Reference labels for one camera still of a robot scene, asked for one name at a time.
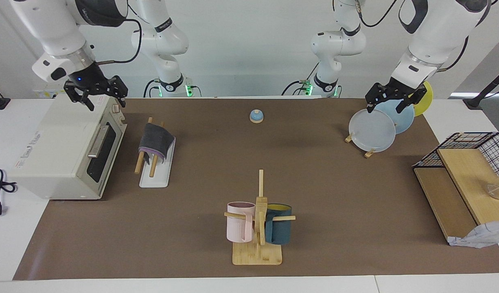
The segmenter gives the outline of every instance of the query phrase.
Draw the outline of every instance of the wire basket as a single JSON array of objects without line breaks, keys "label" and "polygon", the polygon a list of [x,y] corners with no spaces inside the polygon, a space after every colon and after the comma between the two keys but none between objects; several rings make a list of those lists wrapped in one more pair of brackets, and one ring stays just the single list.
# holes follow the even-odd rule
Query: wire basket
[{"label": "wire basket", "polygon": [[438,155],[439,149],[479,149],[499,176],[499,132],[456,132],[413,165],[413,168],[445,167]]}]

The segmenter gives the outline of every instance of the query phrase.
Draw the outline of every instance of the plate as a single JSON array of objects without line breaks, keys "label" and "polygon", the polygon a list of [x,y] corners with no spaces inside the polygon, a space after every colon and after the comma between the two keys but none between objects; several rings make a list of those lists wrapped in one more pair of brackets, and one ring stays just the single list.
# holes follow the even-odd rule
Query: plate
[{"label": "plate", "polygon": [[382,111],[389,118],[391,118],[392,122],[394,122],[394,126],[396,127],[396,134],[409,129],[414,121],[414,107],[409,105],[405,109],[403,109],[402,113],[396,112],[396,107],[400,104],[400,100],[388,100],[387,102],[380,103],[376,105],[374,109],[378,111]]},{"label": "plate", "polygon": [[396,127],[387,114],[374,109],[366,109],[354,114],[349,121],[349,134],[352,142],[366,152],[375,153],[387,150],[396,137]]},{"label": "plate", "polygon": [[423,96],[421,101],[419,101],[419,103],[414,105],[414,116],[419,116],[423,114],[430,107],[430,104],[432,104],[432,99],[434,97],[432,87],[430,86],[430,83],[428,81],[425,81],[423,85],[427,89],[427,92]]}]

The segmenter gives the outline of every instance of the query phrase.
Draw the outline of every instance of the brown table mat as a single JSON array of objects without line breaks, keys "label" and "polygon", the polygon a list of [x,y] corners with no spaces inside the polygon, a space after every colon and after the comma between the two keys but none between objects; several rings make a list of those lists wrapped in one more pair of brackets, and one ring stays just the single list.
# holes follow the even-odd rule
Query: brown table mat
[{"label": "brown table mat", "polygon": [[[499,247],[447,245],[411,165],[437,144],[424,117],[365,159],[346,144],[363,100],[128,100],[102,200],[51,201],[15,280],[499,272]],[[264,122],[252,124],[259,108]],[[170,185],[138,187],[147,117],[177,137]],[[223,212],[265,196],[293,206],[279,266],[235,266]]]}]

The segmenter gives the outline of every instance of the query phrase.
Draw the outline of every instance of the white rectangular base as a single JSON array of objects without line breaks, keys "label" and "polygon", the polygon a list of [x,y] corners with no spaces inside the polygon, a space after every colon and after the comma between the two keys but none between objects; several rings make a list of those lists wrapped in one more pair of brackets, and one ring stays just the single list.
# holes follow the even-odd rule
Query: white rectangular base
[{"label": "white rectangular base", "polygon": [[150,178],[150,169],[153,162],[153,156],[150,157],[150,165],[144,162],[143,172],[141,173],[141,180],[139,181],[139,187],[142,188],[162,188],[168,186],[170,180],[170,169],[172,167],[173,150],[175,149],[175,141],[170,145],[168,153],[166,154],[166,159],[162,163],[158,163],[155,167],[155,173],[153,178]]}]

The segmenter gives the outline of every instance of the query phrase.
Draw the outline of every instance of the yellow plate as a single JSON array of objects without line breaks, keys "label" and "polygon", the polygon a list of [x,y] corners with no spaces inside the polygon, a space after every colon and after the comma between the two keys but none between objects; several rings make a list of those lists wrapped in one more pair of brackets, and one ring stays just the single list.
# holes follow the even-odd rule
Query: yellow plate
[{"label": "yellow plate", "polygon": [[427,89],[427,93],[423,96],[421,101],[418,104],[414,105],[414,116],[419,116],[423,114],[432,104],[432,99],[434,97],[434,93],[432,92],[432,87],[428,81],[423,83],[425,88]]}]

